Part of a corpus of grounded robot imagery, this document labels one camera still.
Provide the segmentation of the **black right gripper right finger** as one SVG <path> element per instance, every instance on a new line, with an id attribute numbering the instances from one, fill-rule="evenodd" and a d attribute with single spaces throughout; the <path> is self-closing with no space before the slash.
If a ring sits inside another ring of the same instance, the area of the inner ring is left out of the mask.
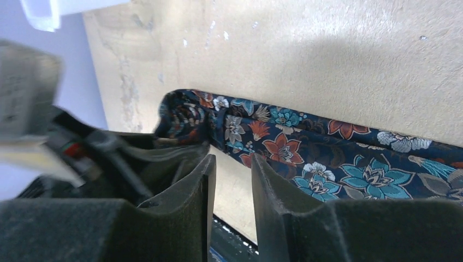
<path id="1" fill-rule="evenodd" d="M 462 207 L 448 200 L 323 203 L 251 158 L 260 261 L 462 261 Z"/>

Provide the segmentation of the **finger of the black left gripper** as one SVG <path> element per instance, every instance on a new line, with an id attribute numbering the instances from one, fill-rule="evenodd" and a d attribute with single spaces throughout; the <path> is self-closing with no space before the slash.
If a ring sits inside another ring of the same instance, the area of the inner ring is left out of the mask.
<path id="1" fill-rule="evenodd" d="M 208 142 L 179 145 L 174 139 L 156 141 L 152 134 L 120 132 L 120 152 L 153 195 L 188 175 L 209 153 Z"/>

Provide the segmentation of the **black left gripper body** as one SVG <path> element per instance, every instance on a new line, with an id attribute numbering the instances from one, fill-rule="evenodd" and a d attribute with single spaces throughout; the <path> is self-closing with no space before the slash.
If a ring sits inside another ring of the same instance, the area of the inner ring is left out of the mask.
<path id="1" fill-rule="evenodd" d="M 16 131 L 16 141 L 43 142 L 52 156 L 73 171 L 71 180 L 40 175 L 18 198 L 122 198 L 139 204 L 154 196 L 139 176 L 135 149 L 152 149 L 153 136 L 113 132 L 88 126 L 60 108 L 54 118 L 38 131 L 24 127 Z"/>

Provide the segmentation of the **navy floral patterned tie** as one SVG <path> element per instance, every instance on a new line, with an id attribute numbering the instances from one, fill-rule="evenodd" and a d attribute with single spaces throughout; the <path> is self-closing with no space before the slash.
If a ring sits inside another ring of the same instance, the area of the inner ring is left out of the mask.
<path id="1" fill-rule="evenodd" d="M 261 155 L 322 202 L 440 199 L 462 203 L 462 148 L 200 90 L 175 90 L 159 106 L 155 136 L 208 142 L 244 166 Z"/>

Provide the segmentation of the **white plastic basket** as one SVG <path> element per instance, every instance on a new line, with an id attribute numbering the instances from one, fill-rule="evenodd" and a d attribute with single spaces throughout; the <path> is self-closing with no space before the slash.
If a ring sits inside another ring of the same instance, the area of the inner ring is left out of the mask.
<path id="1" fill-rule="evenodd" d="M 129 0 L 20 0 L 29 24 L 37 30 L 54 32 L 63 16 L 126 4 Z"/>

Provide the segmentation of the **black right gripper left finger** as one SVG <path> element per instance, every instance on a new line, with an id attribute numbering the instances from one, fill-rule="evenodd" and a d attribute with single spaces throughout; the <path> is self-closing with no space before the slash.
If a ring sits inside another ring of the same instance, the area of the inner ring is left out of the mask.
<path id="1" fill-rule="evenodd" d="M 1 261 L 207 261 L 216 157 L 151 199 L 1 202 Z"/>

